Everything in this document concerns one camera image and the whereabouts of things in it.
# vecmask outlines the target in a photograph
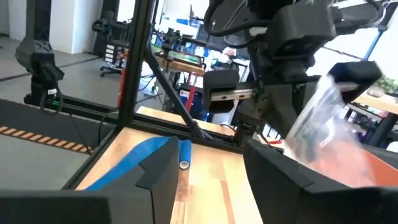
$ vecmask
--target blue painter's tape roll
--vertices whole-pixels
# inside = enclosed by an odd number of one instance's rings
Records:
[[[188,169],[191,166],[191,141],[185,140],[180,144],[180,169]]]

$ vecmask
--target orange and black striped tape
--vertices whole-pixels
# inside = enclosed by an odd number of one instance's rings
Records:
[[[59,147],[61,149],[66,149],[74,152],[81,152],[84,154],[90,154],[92,152],[91,147],[87,148],[75,142],[65,141],[61,139],[51,138],[48,136],[43,136],[41,134],[30,133],[23,130],[17,130],[15,128],[8,128],[5,126],[0,126],[0,134],[11,136],[27,141],[37,142],[40,144],[45,144],[48,146]]]

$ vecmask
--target plastic bag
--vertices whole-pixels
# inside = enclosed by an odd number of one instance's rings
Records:
[[[374,186],[365,150],[339,114],[344,110],[333,77],[321,77],[317,90],[286,137],[298,162],[349,187]]]

